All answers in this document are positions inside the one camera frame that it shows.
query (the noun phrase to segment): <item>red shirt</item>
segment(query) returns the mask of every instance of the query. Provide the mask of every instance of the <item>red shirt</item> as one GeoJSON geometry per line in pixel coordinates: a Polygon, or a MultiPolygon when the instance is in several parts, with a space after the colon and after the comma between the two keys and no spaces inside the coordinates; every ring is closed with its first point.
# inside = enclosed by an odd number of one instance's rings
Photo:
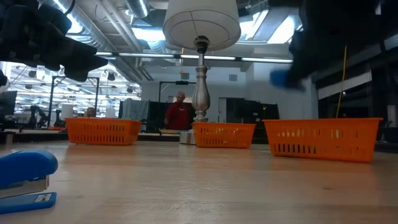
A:
{"type": "Polygon", "coordinates": [[[189,130],[189,110],[183,103],[172,103],[165,118],[169,121],[166,125],[171,130],[189,130]]]}

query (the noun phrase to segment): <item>white lamp shade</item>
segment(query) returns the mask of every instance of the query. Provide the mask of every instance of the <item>white lamp shade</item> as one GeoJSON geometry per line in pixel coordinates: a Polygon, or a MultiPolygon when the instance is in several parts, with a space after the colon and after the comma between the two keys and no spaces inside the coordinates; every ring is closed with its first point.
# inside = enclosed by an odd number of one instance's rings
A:
{"type": "Polygon", "coordinates": [[[170,0],[163,24],[166,41],[196,50],[198,36],[209,39],[208,50],[234,45],[241,36],[236,0],[170,0]]]}

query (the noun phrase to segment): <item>blue object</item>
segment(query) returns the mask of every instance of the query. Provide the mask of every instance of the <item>blue object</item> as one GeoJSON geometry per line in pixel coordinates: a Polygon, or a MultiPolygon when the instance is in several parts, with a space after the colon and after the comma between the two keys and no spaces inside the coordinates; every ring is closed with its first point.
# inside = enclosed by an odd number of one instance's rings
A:
{"type": "Polygon", "coordinates": [[[287,75],[288,75],[288,70],[275,70],[270,72],[269,81],[275,87],[282,88],[285,90],[305,91],[305,87],[301,83],[292,86],[286,85],[287,75]]]}
{"type": "Polygon", "coordinates": [[[0,158],[0,188],[53,174],[58,160],[47,151],[20,151],[0,158]]]}
{"type": "Polygon", "coordinates": [[[56,200],[55,192],[3,198],[0,199],[0,214],[50,208],[56,200]]]}

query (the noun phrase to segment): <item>yellow cable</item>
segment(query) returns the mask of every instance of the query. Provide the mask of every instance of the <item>yellow cable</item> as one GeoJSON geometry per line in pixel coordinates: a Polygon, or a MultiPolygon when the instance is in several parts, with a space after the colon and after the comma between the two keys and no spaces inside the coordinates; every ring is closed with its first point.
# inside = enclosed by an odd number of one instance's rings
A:
{"type": "Polygon", "coordinates": [[[344,47],[343,79],[341,81],[341,91],[340,91],[340,97],[338,98],[336,118],[338,118],[338,111],[340,110],[341,97],[343,95],[343,82],[346,77],[346,67],[347,67],[347,45],[344,47]]]}

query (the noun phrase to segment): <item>table surface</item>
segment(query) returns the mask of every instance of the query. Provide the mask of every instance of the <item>table surface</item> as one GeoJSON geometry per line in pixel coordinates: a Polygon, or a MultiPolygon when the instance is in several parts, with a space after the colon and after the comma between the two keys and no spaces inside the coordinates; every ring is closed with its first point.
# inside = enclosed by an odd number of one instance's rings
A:
{"type": "Polygon", "coordinates": [[[370,164],[273,157],[265,145],[206,149],[175,142],[126,147],[15,144],[45,149],[58,171],[50,209],[0,223],[398,223],[398,155],[370,164]]]}

